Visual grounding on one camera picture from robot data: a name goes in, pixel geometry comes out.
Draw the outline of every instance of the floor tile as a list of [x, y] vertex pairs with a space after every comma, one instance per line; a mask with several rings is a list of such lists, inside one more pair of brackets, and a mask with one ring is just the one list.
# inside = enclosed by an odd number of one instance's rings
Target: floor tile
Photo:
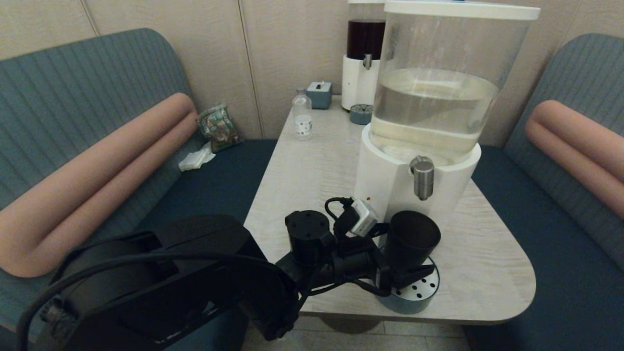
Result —
[[[359, 321], [356, 319], [346, 319], [345, 323], [357, 324]], [[301, 316], [295, 322], [295, 330], [317, 330], [324, 332], [335, 332], [329, 325], [325, 324], [318, 317], [310, 317], [310, 316]], [[384, 324], [383, 322], [377, 324], [375, 328], [368, 330], [366, 334], [383, 334], [384, 333]]]
[[243, 351], [427, 351], [424, 337], [377, 334], [344, 334], [293, 330], [282, 339], [267, 342], [249, 329]]
[[426, 337], [429, 351], [470, 351], [466, 338]]
[[415, 322], [384, 322], [386, 334], [417, 337], [464, 337], [461, 325]]

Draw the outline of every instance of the dark blue seat cushion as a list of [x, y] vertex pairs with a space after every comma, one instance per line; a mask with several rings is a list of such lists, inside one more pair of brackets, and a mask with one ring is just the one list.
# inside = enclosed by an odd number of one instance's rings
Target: dark blue seat cushion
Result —
[[[139, 224], [154, 228], [197, 214], [228, 214], [245, 222], [276, 141], [246, 141], [221, 151], [199, 170], [184, 172]], [[224, 312], [167, 351], [240, 350], [248, 319], [238, 309]]]
[[537, 290], [530, 307], [511, 321], [465, 326], [471, 345], [624, 350], [624, 272], [501, 149], [482, 151], [472, 179], [527, 253]]
[[198, 214], [227, 214], [244, 223], [276, 143], [246, 141], [219, 152], [202, 168], [182, 173], [139, 228]]

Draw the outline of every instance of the black cup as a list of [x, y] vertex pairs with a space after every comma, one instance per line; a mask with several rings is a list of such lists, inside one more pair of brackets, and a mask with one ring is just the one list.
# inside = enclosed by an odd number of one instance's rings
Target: black cup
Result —
[[440, 228], [426, 215], [401, 211], [390, 218], [384, 256], [390, 267], [409, 271], [422, 265], [440, 242]]

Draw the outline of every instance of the white lid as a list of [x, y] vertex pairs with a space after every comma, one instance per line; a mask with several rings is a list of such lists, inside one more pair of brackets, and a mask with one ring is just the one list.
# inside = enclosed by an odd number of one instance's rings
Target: white lid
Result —
[[519, 21], [534, 21], [540, 16], [539, 7], [456, 0], [387, 0], [384, 11], [425, 16], [514, 19]]
[[386, 0], [349, 0], [350, 4], [383, 4]]

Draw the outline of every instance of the water dispenser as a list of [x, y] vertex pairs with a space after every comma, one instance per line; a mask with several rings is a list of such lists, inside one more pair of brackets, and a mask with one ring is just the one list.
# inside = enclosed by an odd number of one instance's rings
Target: water dispenser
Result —
[[347, 53], [343, 57], [341, 105], [372, 105], [386, 28], [385, 0], [348, 0]]
[[415, 210], [443, 229], [479, 161], [487, 112], [540, 9], [388, 0], [384, 10], [355, 195], [381, 220]]

